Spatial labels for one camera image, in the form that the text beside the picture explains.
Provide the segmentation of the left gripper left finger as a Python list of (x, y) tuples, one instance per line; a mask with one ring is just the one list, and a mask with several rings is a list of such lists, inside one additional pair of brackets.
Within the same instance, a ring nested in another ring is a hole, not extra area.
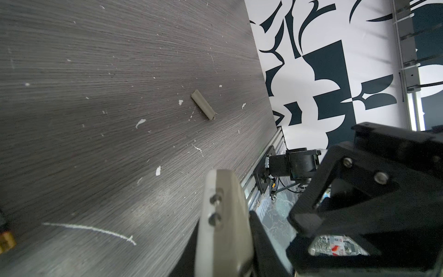
[(183, 251), (183, 254), (181, 255), (173, 270), (170, 272), (169, 277), (193, 277), (195, 275), (198, 227), (199, 222), (197, 222), (190, 236), (190, 239)]

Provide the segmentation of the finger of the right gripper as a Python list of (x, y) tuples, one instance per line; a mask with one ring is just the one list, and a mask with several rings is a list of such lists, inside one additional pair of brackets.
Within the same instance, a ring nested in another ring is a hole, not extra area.
[(293, 206), (296, 272), (327, 277), (443, 274), (443, 128), (370, 122), (331, 147)]

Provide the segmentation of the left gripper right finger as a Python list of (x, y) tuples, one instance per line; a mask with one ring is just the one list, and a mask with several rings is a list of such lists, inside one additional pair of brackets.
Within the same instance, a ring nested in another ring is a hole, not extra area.
[(254, 211), (249, 212), (249, 223), (254, 248), (253, 277), (289, 277)]

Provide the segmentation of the white remote control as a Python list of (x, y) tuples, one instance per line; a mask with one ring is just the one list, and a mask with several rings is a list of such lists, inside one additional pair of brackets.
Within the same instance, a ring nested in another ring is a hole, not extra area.
[(210, 170), (199, 220), (195, 276), (249, 277), (254, 246), (245, 193), (232, 170)]

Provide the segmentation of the grey remote battery cover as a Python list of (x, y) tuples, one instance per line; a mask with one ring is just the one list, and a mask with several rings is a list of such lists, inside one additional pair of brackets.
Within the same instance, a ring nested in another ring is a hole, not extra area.
[(215, 119), (216, 113), (215, 113), (214, 109), (205, 100), (205, 98), (203, 97), (203, 95), (201, 94), (201, 92), (199, 90), (195, 90), (191, 94), (191, 98), (193, 99), (195, 104), (202, 110), (202, 112), (206, 115), (206, 117), (210, 121)]

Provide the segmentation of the black AAA battery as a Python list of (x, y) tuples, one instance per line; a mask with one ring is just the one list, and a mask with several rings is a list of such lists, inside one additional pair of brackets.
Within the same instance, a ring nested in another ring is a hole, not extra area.
[(16, 240), (3, 214), (1, 214), (0, 228), (0, 254), (3, 254), (16, 246)]

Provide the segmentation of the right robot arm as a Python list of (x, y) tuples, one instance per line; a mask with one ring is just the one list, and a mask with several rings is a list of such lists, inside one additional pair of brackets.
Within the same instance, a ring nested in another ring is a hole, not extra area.
[(370, 122), (326, 154), (299, 148), (272, 155), (273, 177), (307, 188), (288, 214), (296, 272), (326, 277), (443, 274), (443, 128)]

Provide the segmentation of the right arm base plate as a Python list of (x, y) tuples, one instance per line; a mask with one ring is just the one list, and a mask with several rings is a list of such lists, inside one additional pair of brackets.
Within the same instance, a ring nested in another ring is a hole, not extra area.
[(253, 171), (256, 187), (261, 194), (264, 194), (268, 187), (273, 184), (272, 177), (269, 177), (269, 158), (274, 155), (276, 155), (275, 148), (271, 145), (265, 151), (263, 157)]

